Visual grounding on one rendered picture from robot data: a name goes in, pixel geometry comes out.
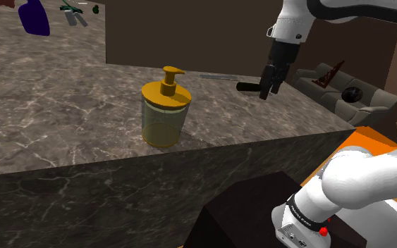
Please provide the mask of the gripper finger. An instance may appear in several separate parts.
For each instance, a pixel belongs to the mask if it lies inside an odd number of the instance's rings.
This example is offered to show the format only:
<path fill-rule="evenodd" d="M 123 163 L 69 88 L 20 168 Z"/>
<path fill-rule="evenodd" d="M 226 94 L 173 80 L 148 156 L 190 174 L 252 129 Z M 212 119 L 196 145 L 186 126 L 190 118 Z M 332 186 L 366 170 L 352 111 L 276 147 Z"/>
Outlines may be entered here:
<path fill-rule="evenodd" d="M 281 83 L 285 80 L 284 70 L 275 70 L 271 81 L 271 93 L 277 94 Z"/>
<path fill-rule="evenodd" d="M 274 77 L 275 67 L 273 65 L 266 65 L 262 72 L 261 80 L 259 82 L 260 85 L 260 93 L 259 98 L 266 100 L 271 86 L 273 84 L 272 80 Z"/>

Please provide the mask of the grey sofa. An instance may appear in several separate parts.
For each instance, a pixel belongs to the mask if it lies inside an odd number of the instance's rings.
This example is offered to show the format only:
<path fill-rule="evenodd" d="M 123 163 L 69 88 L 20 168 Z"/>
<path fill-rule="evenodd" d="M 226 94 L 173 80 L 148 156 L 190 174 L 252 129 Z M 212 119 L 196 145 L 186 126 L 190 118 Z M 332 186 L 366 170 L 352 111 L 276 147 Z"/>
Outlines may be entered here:
<path fill-rule="evenodd" d="M 397 122 L 397 96 L 320 63 L 314 70 L 298 69 L 291 85 L 349 124 L 371 126 Z"/>

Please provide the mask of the yellow soap dispenser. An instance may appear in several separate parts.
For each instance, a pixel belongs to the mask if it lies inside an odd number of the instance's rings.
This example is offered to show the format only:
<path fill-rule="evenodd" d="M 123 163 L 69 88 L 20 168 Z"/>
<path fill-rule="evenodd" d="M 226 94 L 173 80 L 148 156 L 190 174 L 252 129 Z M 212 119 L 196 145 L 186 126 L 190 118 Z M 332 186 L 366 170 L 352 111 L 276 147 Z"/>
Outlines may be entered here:
<path fill-rule="evenodd" d="M 171 147 L 178 142 L 192 101 L 191 93 L 177 84 L 184 71 L 163 67 L 164 79 L 142 87 L 142 138 L 153 147 Z"/>

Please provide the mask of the orange rug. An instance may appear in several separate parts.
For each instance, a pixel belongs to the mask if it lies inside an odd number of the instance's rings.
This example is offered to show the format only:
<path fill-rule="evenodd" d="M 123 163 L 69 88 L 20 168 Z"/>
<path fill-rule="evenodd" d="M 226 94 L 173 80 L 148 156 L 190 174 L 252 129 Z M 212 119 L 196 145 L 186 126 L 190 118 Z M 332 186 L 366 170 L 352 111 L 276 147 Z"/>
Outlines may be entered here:
<path fill-rule="evenodd" d="M 322 168 L 322 166 L 340 149 L 347 146 L 359 146 L 373 155 L 385 154 L 397 149 L 397 143 L 370 127 L 357 127 L 356 130 L 323 161 L 301 184 L 303 187 Z"/>

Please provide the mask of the dark robot stand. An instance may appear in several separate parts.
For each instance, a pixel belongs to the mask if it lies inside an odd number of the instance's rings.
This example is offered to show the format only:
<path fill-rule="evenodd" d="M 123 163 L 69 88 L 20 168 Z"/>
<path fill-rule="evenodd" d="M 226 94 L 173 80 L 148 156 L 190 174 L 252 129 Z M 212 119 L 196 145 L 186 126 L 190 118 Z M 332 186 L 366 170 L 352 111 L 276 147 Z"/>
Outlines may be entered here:
<path fill-rule="evenodd" d="M 287 248 L 271 212 L 299 189 L 284 172 L 234 183 L 203 206 L 183 248 Z"/>

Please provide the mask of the grey and green tool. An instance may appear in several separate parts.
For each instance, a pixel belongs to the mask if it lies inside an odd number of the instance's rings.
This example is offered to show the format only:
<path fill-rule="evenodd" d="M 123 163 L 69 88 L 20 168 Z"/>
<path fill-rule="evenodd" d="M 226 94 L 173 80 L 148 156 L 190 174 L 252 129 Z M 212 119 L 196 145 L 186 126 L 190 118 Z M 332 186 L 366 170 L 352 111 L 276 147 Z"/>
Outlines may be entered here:
<path fill-rule="evenodd" d="M 78 23 L 83 27 L 88 26 L 87 22 L 82 17 L 83 11 L 81 9 L 71 6 L 66 0 L 62 0 L 62 2 L 64 2 L 64 5 L 60 6 L 60 10 L 64 11 L 64 15 L 70 26 L 76 26 Z"/>

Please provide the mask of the dark blue bottle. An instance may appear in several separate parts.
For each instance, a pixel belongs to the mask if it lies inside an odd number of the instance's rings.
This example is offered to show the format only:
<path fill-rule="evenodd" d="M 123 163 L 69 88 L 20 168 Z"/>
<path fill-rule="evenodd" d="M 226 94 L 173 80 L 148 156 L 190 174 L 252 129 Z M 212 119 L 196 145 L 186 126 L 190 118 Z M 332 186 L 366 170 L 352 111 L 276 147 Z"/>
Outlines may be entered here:
<path fill-rule="evenodd" d="M 47 13 L 40 0 L 27 0 L 25 4 L 18 8 L 18 15 L 24 30 L 28 34 L 50 35 Z"/>

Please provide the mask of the black handled knife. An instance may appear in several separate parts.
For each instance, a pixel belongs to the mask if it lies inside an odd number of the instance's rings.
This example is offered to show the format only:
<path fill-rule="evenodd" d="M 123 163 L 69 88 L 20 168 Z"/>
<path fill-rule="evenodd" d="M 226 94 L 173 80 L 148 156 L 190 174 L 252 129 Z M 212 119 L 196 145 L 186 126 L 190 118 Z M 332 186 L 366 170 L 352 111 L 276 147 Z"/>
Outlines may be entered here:
<path fill-rule="evenodd" d="M 257 83 L 250 83 L 250 82 L 241 82 L 239 78 L 235 75 L 210 75 L 210 74 L 201 74 L 201 78 L 210 79 L 210 80 L 230 80 L 236 81 L 236 89 L 238 91 L 244 92 L 260 92 L 261 86 Z"/>

